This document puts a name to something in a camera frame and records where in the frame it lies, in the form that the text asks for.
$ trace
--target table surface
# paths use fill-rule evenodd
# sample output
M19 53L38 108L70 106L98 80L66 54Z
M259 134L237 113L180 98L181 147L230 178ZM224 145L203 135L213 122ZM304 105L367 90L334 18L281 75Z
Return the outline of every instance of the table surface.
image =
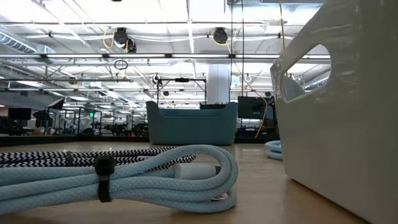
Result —
M0 152L106 151L145 149L149 143L71 142L1 147ZM238 202L226 212L202 215L180 212L148 203L113 200L71 203L35 208L0 216L1 223L228 223L228 224L358 224L367 223L310 189L289 179L281 161L267 158L263 144L224 147L239 164L234 186ZM198 155L195 162L215 160Z

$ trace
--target light blue cable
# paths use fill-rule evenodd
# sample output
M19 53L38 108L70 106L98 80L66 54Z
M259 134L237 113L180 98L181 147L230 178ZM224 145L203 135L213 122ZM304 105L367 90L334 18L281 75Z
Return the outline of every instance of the light blue cable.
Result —
M174 178L174 170L147 170L192 154L207 154L221 166L209 179ZM234 157L216 146L182 146L142 162L115 168L112 198L137 200L198 213L222 212L236 203L231 190L238 178ZM35 207L98 200L98 176L92 167L18 167L0 169L0 215ZM228 198L212 202L227 193Z

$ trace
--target teal bin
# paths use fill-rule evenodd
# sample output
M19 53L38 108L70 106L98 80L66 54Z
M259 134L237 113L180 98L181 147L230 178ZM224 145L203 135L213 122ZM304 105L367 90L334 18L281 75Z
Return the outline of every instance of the teal bin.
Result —
M146 105L152 144L227 146L234 142L237 103L228 103L223 110L160 109L153 101Z

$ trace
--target black and white braided cable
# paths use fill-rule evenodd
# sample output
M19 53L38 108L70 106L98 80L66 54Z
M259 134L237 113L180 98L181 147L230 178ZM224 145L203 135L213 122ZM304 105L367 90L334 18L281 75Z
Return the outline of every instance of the black and white braided cable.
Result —
M94 166L98 156L113 156L117 166L140 162L150 156L156 156L175 147L157 147L152 149L134 149L123 151L98 152L10 152L0 154L2 167L90 167ZM189 163L196 155L174 159L151 170L168 169L177 163Z

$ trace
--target pillar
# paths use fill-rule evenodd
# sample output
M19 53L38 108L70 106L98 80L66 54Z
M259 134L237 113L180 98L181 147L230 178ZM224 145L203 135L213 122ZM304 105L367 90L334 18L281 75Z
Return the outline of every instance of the pillar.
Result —
M207 104L229 103L231 72L229 65L210 64L207 72Z

